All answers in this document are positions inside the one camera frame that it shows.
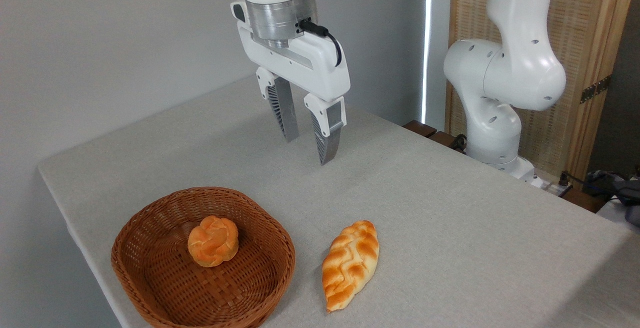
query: robotic gripper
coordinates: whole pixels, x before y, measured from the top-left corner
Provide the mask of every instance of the robotic gripper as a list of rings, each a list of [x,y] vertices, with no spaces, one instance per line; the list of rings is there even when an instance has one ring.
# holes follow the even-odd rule
[[[308,92],[304,106],[311,112],[320,164],[327,163],[336,156],[341,128],[347,123],[343,95],[351,83],[342,46],[315,24],[316,0],[240,0],[231,4],[231,11],[244,51],[259,65],[256,77],[262,97],[270,103],[286,141],[299,136],[293,83]]]

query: gray tablecloth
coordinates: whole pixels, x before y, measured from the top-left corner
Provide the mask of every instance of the gray tablecloth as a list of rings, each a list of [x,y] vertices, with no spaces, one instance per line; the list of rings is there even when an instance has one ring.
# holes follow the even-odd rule
[[[110,265],[142,207],[224,186],[288,230],[294,278],[264,326],[640,326],[640,238],[595,214],[349,107],[320,167],[303,93],[286,143],[254,77],[46,159],[39,170],[123,326],[148,326]],[[326,314],[321,263],[358,219],[377,271]]]

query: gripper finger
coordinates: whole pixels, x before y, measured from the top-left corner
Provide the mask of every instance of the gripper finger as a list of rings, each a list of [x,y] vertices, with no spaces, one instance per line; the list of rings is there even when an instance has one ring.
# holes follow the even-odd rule
[[[300,136],[291,96],[291,84],[262,67],[258,68],[256,76],[262,97],[268,100],[286,141],[292,141]]]
[[[345,99],[340,97],[325,102],[313,94],[304,98],[304,105],[311,111],[313,134],[320,157],[320,165],[331,161],[338,152],[340,132],[346,125]]]

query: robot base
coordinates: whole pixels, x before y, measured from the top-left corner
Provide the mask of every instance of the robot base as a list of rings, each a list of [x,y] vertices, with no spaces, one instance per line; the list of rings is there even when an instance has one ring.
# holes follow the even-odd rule
[[[543,181],[535,174],[533,164],[523,157],[516,157],[514,161],[510,161],[504,164],[487,164],[494,168],[508,173],[514,178],[523,180],[526,183],[533,185],[534,187],[542,188]]]

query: braided bread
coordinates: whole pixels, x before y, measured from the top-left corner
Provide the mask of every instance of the braided bread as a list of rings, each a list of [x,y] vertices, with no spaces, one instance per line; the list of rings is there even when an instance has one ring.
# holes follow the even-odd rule
[[[210,215],[189,234],[189,253],[204,267],[231,260],[238,251],[238,228],[226,218]]]
[[[370,221],[356,221],[333,240],[322,262],[322,287],[327,312],[345,308],[371,279],[378,264],[376,228]]]

